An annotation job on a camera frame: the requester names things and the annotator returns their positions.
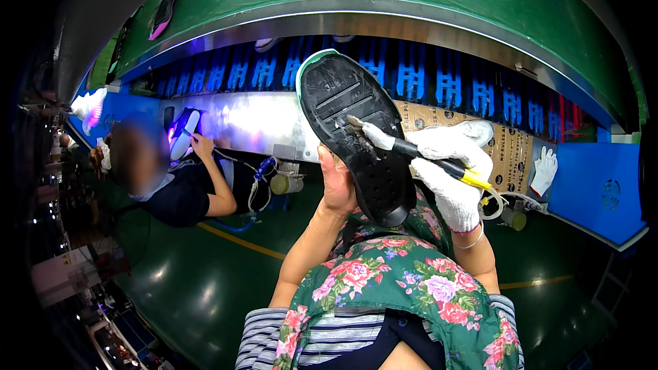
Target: striped shirt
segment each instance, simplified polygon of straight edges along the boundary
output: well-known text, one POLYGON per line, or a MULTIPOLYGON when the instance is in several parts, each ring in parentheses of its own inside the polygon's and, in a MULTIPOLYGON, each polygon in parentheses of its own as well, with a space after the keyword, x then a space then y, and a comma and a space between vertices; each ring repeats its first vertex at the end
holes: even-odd
MULTIPOLYGON (((501 294, 490 294, 493 308, 503 312, 512 325, 516 339, 514 303, 501 294)), ((370 346, 379 335, 386 309, 336 308, 327 313, 307 332, 308 344, 302 350, 299 367, 324 363, 356 349, 370 346)), ((245 318, 245 328, 238 350, 235 369, 269 370, 275 361, 276 345, 287 308, 267 308, 251 311, 245 318)), ((423 320, 430 340, 436 337, 430 324, 423 320)), ((523 350, 519 345, 519 369, 524 368, 523 350)))

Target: brush handle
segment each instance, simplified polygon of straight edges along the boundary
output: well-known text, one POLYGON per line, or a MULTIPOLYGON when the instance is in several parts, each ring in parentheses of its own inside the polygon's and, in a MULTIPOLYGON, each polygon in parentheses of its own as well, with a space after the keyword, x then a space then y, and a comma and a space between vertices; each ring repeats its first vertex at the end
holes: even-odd
MULTIPOLYGON (((393 143, 393 152, 398 152, 404 154, 410 158, 422 158, 425 157, 418 151, 418 146, 413 143, 409 143, 406 140, 396 138, 393 143)), ((446 171, 447 174, 456 178, 459 181, 463 181, 467 185, 483 188, 488 190, 491 185, 483 181, 479 176, 477 176, 472 171, 465 169, 463 166, 455 163, 451 160, 430 160, 432 163, 436 164, 438 167, 446 171)))
MULTIPOLYGON (((425 157, 418 151, 418 146, 413 143, 409 143, 406 140, 397 138, 395 143, 393 143, 393 148, 391 149, 394 152, 402 153, 407 155, 410 158, 422 158, 425 157)), ((453 161, 449 160, 430 160, 432 163, 436 164, 438 167, 446 171, 447 174, 461 180, 464 177, 465 169, 457 165, 453 161)))

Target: factory floor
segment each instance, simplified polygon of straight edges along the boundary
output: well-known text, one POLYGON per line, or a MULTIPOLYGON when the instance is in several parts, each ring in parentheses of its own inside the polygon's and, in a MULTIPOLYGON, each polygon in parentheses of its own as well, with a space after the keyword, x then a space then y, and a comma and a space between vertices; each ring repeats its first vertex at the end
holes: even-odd
MULTIPOLYGON (((244 233, 224 233, 212 223, 174 229, 141 210, 120 220, 132 274, 117 283, 152 331, 200 369, 234 365, 244 316, 267 306, 285 253, 322 197, 317 168, 308 166, 315 174, 291 195, 288 211, 266 210, 259 215, 262 223, 244 233)), ((123 200, 116 192, 114 198, 123 200)), ((501 292, 516 306, 527 368, 562 368, 609 330, 590 302, 609 251, 538 213, 529 215, 520 232, 497 223, 487 223, 487 236, 501 292)))

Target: gloved hand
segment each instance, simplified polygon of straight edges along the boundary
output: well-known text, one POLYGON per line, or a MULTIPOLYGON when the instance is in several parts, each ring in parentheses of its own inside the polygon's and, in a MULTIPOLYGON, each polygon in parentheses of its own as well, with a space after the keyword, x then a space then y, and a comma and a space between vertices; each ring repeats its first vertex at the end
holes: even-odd
POLYGON ((557 173, 557 155, 553 149, 548 149, 546 152, 546 146, 542 146, 541 155, 534 163, 535 177, 532 179, 531 189, 541 197, 551 186, 557 173))
MULTIPOLYGON (((453 158, 466 168, 488 180, 494 163, 477 144, 464 136, 458 128, 436 127, 407 133, 407 140, 418 146, 418 151, 431 160, 453 158)), ((436 207, 448 227, 456 233, 475 229, 480 223, 478 202, 482 190, 469 186, 448 175, 442 168, 425 159, 411 161, 411 168, 436 196, 436 207)))

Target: floral apron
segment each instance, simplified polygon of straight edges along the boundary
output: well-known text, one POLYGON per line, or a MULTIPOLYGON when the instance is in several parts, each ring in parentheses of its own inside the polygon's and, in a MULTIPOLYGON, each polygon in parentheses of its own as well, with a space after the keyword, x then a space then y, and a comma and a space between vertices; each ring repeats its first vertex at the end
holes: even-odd
POLYGON ((427 319, 443 343, 447 369, 515 369, 519 343, 484 287, 450 260, 448 239, 416 191, 416 208, 394 229, 373 225, 359 209, 355 239, 345 252, 342 230, 332 259, 313 267, 295 293, 281 328, 274 369, 296 368, 304 332, 335 307, 391 308, 427 319), (366 239, 373 234, 390 233, 366 239))

